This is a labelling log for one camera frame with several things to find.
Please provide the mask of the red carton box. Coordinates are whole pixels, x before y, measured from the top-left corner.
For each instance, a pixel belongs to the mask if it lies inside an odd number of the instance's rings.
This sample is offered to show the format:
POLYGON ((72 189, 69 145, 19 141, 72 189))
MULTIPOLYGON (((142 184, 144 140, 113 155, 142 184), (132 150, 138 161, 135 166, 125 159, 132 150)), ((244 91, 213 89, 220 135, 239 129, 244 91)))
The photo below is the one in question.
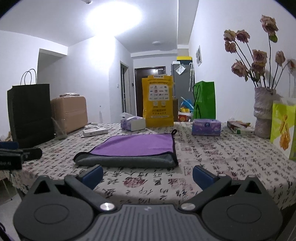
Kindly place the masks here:
POLYGON ((183 113, 178 112, 178 121, 179 122, 190 122, 192 120, 192 113, 183 113))

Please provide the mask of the yellow paper delivery bag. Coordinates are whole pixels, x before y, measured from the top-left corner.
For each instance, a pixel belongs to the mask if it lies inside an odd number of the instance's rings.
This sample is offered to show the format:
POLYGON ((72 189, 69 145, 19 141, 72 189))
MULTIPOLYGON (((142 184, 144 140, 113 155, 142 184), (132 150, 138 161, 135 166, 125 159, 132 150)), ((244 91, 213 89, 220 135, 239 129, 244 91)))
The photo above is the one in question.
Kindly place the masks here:
POLYGON ((150 75, 142 78, 142 116, 148 128, 174 125, 173 85, 173 78, 168 75, 150 75))

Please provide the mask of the grey refrigerator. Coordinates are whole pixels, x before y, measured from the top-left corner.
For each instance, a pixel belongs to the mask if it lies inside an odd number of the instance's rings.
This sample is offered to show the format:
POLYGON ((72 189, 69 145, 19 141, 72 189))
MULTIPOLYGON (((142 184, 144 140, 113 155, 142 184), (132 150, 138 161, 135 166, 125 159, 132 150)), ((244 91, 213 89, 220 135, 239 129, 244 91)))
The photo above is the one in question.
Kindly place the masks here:
POLYGON ((192 61, 190 60, 175 61, 171 65, 171 76, 175 83, 173 95, 178 100, 178 108, 181 107, 183 98, 193 104, 192 86, 194 81, 190 77, 191 67, 192 61))

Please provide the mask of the stack of small medicine boxes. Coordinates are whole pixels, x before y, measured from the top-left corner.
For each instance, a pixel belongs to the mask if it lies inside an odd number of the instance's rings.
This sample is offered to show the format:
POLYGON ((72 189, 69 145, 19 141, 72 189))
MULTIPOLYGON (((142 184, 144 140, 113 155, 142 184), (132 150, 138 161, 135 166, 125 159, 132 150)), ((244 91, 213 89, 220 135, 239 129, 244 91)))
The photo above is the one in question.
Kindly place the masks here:
POLYGON ((253 135, 254 128, 251 127, 250 123, 244 123, 236 120, 228 120, 227 127, 237 135, 253 135))

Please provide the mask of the clear drinking glass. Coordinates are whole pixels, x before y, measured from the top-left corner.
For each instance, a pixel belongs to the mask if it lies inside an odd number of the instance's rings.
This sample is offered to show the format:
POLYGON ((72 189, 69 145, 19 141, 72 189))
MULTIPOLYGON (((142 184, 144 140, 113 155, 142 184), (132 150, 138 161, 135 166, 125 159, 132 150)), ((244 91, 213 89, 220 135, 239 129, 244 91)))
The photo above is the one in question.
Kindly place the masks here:
POLYGON ((55 139, 63 140, 67 138, 67 133, 60 127, 59 123, 54 119, 51 118, 55 128, 55 139))

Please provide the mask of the round ceiling lamp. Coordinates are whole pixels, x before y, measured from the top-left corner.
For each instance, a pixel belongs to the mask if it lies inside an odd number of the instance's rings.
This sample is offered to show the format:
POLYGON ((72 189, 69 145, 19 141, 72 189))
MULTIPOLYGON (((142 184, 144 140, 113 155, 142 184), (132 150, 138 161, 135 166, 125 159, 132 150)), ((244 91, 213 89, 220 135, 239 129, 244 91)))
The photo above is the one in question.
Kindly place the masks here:
POLYGON ((161 44, 161 42, 160 41, 153 41, 152 44, 155 45, 155 46, 158 46, 158 45, 161 44))

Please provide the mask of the closed purple tissue box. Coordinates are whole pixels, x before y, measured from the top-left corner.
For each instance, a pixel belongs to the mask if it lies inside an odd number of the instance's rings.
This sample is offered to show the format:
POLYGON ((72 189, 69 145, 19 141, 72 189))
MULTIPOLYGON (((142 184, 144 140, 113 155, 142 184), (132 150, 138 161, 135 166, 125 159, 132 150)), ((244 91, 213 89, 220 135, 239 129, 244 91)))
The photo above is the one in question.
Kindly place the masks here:
POLYGON ((192 135, 220 136, 221 122, 213 119, 194 119, 192 122, 192 135))

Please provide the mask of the purple grey microfibre towel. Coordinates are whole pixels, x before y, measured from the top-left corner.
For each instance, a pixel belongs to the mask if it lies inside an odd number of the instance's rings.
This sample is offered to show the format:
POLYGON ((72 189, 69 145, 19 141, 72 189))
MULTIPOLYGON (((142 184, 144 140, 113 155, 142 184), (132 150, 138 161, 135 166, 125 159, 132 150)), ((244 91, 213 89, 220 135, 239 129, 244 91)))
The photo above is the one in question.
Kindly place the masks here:
POLYGON ((80 166, 123 168, 174 168, 179 165, 171 133, 121 135, 108 138, 89 152, 79 152, 73 161, 80 166))

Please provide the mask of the green paper gift bag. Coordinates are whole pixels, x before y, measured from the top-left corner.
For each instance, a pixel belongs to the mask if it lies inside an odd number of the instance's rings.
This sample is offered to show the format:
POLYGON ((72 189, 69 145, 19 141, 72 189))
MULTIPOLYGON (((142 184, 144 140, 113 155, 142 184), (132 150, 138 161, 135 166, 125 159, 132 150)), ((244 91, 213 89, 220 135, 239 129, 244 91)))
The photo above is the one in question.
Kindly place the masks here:
POLYGON ((193 119, 216 118, 216 96, 214 82, 200 81, 193 86, 193 119))

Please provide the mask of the open purple tissue box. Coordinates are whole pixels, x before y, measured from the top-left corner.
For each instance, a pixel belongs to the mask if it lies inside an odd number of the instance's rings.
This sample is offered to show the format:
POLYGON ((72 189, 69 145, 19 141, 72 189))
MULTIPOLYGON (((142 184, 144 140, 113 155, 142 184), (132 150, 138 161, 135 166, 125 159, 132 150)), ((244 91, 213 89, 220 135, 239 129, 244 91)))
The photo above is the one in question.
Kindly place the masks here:
POLYGON ((134 132, 146 128, 145 119, 129 113, 122 113, 120 127, 126 131, 134 132))

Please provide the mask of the framed wall picture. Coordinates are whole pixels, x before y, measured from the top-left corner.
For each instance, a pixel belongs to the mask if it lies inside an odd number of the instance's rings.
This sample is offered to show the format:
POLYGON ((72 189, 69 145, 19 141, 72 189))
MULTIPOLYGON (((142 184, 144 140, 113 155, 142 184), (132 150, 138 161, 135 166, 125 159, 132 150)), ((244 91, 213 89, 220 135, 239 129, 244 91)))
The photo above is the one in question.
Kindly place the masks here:
POLYGON ((196 51, 196 62, 197 65, 200 66, 202 64, 202 56, 201 56, 201 47, 199 46, 196 51))

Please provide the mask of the black paper shopping bag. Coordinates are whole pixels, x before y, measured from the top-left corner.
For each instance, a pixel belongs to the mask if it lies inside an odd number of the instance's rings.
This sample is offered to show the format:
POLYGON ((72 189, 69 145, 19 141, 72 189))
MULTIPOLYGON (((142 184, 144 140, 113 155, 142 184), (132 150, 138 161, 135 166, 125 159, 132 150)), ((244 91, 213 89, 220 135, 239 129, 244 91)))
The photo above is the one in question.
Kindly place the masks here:
POLYGON ((55 138, 49 84, 16 85, 7 91, 11 136, 19 148, 33 148, 55 138))

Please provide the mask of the yellow box on refrigerator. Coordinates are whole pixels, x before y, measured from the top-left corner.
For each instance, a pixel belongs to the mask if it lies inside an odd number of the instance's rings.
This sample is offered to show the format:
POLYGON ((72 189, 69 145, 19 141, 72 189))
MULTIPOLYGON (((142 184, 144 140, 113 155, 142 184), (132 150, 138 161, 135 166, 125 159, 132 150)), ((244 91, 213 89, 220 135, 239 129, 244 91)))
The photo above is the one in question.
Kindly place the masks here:
POLYGON ((178 56, 177 61, 192 61, 191 56, 178 56))

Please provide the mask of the white textured flower vase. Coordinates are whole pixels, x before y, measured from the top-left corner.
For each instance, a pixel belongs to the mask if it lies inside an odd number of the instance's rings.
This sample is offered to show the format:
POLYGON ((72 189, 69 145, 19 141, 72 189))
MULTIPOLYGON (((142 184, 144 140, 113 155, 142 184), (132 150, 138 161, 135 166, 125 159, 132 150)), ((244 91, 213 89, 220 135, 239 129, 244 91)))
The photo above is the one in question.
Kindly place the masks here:
POLYGON ((261 138, 270 138, 273 114, 273 101, 277 99, 276 90, 264 87, 254 89, 254 133, 261 138))

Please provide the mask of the dried pink rose bouquet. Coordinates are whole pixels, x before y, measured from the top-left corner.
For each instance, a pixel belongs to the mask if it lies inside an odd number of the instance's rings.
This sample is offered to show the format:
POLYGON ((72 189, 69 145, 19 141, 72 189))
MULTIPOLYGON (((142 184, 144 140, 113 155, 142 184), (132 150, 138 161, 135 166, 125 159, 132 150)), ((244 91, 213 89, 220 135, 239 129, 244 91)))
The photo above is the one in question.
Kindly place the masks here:
POLYGON ((283 51, 277 51, 274 56, 276 70, 274 75, 271 75, 271 44, 278 42, 276 32, 279 29, 275 18, 269 16, 262 15, 260 23, 268 36, 268 52, 251 49, 250 34, 246 30, 225 30, 225 51, 236 54, 239 58, 231 66, 232 73, 245 81, 251 80, 255 87, 276 89, 285 69, 290 73, 295 72, 295 60, 286 59, 283 51))

